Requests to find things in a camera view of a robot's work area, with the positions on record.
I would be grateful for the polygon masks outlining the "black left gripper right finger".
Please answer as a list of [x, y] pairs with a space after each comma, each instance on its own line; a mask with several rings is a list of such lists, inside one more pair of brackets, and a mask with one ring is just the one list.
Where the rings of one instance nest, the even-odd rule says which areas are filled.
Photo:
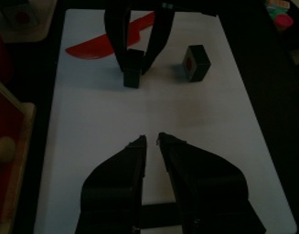
[[235, 165], [170, 134], [157, 145], [176, 198], [182, 234], [264, 234]]

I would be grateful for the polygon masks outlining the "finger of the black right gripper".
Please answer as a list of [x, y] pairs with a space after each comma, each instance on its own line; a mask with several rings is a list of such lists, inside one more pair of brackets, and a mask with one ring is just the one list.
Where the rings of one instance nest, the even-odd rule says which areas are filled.
[[164, 49], [169, 37], [174, 11], [168, 8], [160, 8], [154, 11], [153, 24], [149, 34], [149, 43], [142, 58], [141, 73], [145, 74], [149, 67]]
[[126, 54], [129, 8], [108, 8], [104, 13], [105, 31], [120, 69], [124, 67]]

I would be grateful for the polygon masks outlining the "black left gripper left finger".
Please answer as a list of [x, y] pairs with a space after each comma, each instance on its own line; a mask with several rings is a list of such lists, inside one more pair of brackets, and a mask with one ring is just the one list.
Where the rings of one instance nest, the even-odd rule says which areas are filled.
[[113, 154], [90, 172], [80, 191], [74, 234], [140, 234], [146, 137]]

